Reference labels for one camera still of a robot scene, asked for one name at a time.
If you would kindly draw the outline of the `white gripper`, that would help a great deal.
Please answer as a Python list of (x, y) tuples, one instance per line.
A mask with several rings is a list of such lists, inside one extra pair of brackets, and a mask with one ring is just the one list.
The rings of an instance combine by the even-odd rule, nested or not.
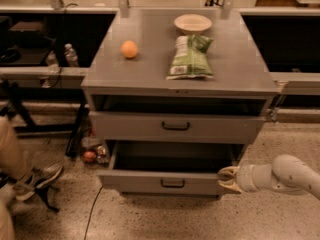
[(266, 165), (228, 166), (218, 171), (218, 184), (228, 190), (241, 193), (257, 192), (265, 187)]

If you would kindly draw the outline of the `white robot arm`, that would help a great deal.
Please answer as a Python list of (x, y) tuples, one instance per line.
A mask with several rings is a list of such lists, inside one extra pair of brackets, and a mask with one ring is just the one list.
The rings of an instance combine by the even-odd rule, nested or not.
[(219, 170), (218, 177), (221, 187), (239, 193), (269, 190), (287, 195), (309, 193), (320, 199), (320, 174), (287, 154), (268, 164), (225, 167)]

